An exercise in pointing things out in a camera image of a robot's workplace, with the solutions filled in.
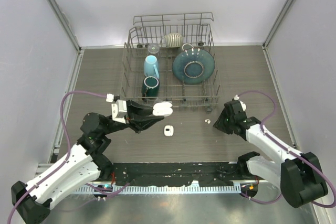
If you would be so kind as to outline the white earbud charging case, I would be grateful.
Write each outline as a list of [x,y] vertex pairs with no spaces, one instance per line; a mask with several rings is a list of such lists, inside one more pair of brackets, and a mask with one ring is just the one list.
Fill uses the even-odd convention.
[[172,125],[166,125],[164,127],[164,135],[166,137],[171,137],[174,135],[174,127]]

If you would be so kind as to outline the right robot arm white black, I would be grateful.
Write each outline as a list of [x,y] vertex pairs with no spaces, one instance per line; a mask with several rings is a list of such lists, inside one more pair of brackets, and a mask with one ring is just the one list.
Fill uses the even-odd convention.
[[257,152],[240,156],[237,173],[242,179],[252,176],[265,179],[276,186],[286,202],[294,208],[328,194],[319,159],[312,152],[302,153],[285,144],[269,132],[260,120],[248,117],[242,101],[226,102],[214,128],[241,137],[268,156],[265,159]]

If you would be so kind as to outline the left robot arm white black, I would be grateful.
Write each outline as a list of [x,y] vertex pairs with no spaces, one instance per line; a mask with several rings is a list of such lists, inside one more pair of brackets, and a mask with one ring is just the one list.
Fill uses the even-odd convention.
[[131,100],[116,100],[111,115],[90,112],[82,120],[82,136],[60,160],[34,179],[11,187],[14,210],[25,223],[43,222],[51,210],[78,187],[94,181],[107,181],[113,163],[104,156],[111,143],[108,134],[130,128],[140,133],[172,114],[169,102],[154,106]]

